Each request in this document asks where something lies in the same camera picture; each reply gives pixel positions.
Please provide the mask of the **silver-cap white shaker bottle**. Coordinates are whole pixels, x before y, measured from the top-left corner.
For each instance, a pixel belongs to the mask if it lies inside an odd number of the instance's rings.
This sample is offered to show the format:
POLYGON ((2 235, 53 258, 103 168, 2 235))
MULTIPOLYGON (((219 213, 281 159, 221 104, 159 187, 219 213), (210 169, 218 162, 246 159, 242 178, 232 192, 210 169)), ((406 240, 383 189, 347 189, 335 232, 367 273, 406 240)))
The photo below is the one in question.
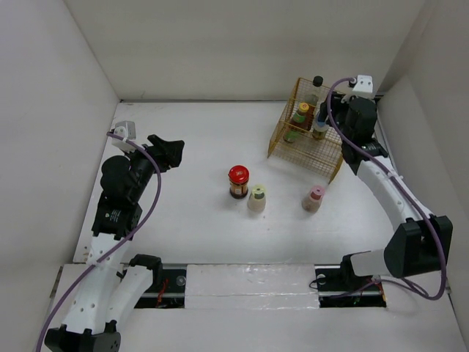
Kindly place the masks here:
POLYGON ((325 121, 320 121, 320 113, 316 113, 313 119, 311 127, 311 135, 317 140, 322 140, 325 138, 326 133, 328 132, 329 126, 325 121))

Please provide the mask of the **black-cap clear glass bottle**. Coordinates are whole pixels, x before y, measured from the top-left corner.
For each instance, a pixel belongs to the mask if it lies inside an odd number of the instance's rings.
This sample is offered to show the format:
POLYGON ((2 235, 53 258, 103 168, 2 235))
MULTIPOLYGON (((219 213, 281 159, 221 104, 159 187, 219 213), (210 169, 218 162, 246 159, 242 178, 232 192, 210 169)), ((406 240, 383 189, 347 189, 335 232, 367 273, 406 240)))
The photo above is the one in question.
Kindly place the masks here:
POLYGON ((320 99, 322 83, 323 83, 323 77, 315 76, 313 78, 312 86, 310 90, 305 95, 305 102, 309 104, 311 108, 315 108, 320 99))

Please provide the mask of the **yellow-cap sauce bottle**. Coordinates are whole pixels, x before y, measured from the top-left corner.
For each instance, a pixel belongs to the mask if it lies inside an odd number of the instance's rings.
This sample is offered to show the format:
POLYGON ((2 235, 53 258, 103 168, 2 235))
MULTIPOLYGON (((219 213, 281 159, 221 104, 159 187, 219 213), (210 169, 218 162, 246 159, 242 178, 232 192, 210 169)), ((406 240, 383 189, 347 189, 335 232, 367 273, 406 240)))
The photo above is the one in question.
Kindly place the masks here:
POLYGON ((287 123, 287 129, 283 135, 283 139, 287 143, 293 143, 301 134, 305 127, 309 105, 305 102, 299 103, 298 109, 287 123))

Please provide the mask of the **red-lid dark sauce jar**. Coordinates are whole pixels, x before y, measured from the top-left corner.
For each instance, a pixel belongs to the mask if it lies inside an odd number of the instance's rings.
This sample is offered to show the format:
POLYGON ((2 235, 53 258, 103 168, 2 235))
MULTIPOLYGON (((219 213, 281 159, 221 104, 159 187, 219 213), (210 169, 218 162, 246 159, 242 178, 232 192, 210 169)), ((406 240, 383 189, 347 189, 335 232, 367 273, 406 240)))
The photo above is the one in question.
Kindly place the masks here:
POLYGON ((249 170, 243 165, 235 165, 228 172, 229 193, 235 199, 248 194, 249 170))

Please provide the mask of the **pink-cap spice shaker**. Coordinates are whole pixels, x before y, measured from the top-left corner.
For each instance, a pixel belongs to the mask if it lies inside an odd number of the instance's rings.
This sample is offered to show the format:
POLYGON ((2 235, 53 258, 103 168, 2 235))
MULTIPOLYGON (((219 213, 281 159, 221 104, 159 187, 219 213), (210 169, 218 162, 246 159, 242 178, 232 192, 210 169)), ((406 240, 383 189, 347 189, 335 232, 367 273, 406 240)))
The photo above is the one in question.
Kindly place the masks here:
POLYGON ((302 208, 309 213, 316 213, 322 204, 324 195, 325 189, 322 186, 313 186, 309 193, 302 199, 302 208))

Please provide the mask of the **green-cap spice shaker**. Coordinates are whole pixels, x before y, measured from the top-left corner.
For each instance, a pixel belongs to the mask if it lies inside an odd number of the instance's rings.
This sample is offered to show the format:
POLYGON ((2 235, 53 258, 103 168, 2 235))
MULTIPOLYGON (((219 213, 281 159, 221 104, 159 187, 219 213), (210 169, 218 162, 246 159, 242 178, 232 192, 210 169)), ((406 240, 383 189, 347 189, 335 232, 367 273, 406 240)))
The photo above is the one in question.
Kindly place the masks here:
POLYGON ((266 188, 261 184, 256 184, 252 187, 251 193, 248 198, 248 209, 261 213, 266 206, 266 188))

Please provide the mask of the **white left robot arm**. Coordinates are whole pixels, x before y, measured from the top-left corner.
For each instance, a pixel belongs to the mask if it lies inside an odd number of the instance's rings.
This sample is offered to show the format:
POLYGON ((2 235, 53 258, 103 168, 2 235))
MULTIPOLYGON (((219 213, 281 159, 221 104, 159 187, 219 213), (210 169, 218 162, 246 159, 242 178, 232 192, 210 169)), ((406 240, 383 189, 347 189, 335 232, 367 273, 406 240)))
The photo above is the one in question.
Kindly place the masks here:
POLYGON ((120 328, 146 290, 163 284, 159 257, 137 254, 126 270, 119 268, 133 237, 158 203, 158 189, 147 213, 139 200, 152 177, 177 168, 184 141, 148 136, 148 145, 111 131, 121 155, 101 166, 100 186, 86 269, 69 286, 44 322, 36 349, 50 351, 118 351, 120 328))

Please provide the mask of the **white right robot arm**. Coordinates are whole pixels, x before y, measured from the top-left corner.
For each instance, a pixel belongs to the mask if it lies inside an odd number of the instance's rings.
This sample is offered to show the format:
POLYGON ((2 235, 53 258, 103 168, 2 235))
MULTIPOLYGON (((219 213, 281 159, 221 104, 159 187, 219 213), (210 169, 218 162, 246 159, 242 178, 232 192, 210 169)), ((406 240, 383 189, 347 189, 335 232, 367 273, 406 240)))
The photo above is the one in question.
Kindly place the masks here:
POLYGON ((440 288, 433 299, 440 298, 446 286, 453 224, 447 216, 436 216, 424 207, 393 168, 386 149, 374 137, 376 103, 358 97, 345 100, 333 93, 321 104, 318 119, 340 136, 344 161, 373 193, 394 231, 383 249, 343 256, 329 280, 347 292, 366 289, 389 276, 394 283, 430 298, 409 277, 438 271, 440 288))

